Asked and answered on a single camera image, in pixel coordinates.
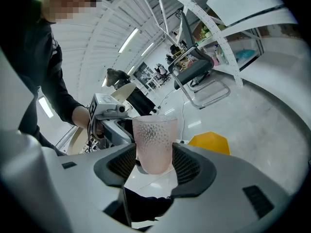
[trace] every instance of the black pants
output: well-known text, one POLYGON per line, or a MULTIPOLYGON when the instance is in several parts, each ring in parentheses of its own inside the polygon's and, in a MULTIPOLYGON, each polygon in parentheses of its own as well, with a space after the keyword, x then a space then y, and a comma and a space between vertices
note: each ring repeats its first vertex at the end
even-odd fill
POLYGON ((125 195, 132 222, 142 222, 162 216, 173 203, 172 199, 145 198, 127 188, 125 189, 125 195))

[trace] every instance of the cup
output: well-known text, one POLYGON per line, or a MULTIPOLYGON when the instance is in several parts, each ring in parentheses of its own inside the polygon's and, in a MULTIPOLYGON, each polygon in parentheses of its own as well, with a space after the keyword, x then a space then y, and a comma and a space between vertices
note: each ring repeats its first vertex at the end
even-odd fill
POLYGON ((136 117, 133 119, 133 133, 142 168, 149 174, 165 172, 172 163, 172 143, 177 139, 177 118, 136 117))

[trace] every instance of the chair armrest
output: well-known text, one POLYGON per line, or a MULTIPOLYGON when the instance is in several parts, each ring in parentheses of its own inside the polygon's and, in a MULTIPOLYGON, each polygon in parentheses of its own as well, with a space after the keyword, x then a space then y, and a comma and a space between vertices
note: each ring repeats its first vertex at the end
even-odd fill
POLYGON ((180 61, 182 58, 184 58, 187 54, 189 54, 192 50, 198 47, 198 44, 195 43, 192 47, 187 49, 182 55, 180 55, 177 59, 175 59, 168 67, 168 70, 170 73, 173 73, 173 67, 175 66, 175 63, 180 61))

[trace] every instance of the chair backrest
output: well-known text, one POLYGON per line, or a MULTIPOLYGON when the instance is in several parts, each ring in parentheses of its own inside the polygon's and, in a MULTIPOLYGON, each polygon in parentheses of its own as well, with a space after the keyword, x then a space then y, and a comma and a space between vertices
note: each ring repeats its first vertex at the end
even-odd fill
MULTIPOLYGON (((181 16, 182 16, 182 28, 183 28, 183 33, 186 39, 186 43, 187 43, 187 47, 190 48, 191 46, 193 46, 195 44, 194 38, 192 36, 192 32, 191 32, 191 28, 189 26, 188 20, 186 18, 186 15, 184 12, 180 11, 181 16)), ((198 50, 198 48, 195 48, 193 51, 191 51, 190 53, 191 55, 193 55, 195 58, 199 59, 199 60, 208 60, 208 61, 212 61, 212 58, 209 57, 208 55, 204 54, 203 52, 201 52, 200 50, 198 50)))

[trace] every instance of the woman with dark hair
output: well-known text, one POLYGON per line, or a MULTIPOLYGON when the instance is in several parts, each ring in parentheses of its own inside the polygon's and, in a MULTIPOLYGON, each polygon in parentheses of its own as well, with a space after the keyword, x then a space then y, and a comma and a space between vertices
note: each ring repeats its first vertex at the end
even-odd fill
MULTIPOLYGON (((108 68, 107 70, 108 87, 114 86, 116 90, 130 83, 131 77, 125 72, 108 68)), ((150 112, 156 113, 156 105, 147 98, 137 87, 132 94, 126 99, 141 116, 150 115, 150 112)))

